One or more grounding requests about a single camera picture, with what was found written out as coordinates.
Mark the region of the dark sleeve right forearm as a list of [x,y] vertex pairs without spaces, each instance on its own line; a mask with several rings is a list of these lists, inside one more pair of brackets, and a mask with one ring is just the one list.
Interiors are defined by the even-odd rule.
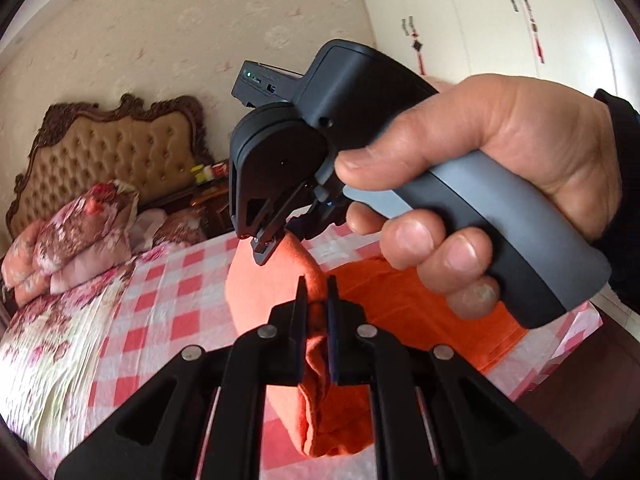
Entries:
[[596,247],[608,258],[608,280],[620,301],[639,312],[639,113],[627,101],[599,89],[594,97],[610,112],[622,198]]

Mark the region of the person's right hand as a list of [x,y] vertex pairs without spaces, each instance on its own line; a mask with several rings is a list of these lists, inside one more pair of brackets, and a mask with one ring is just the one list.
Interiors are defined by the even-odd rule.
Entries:
[[[608,108],[562,84],[526,77],[477,75],[443,88],[400,114],[367,148],[338,154],[335,171],[352,188],[390,190],[475,150],[533,183],[590,242],[620,206]],[[360,203],[350,205],[346,221],[358,234],[380,233],[388,263],[416,269],[460,318],[481,318],[498,304],[499,286],[485,273],[492,247],[483,231],[448,235],[434,212],[387,220]]]

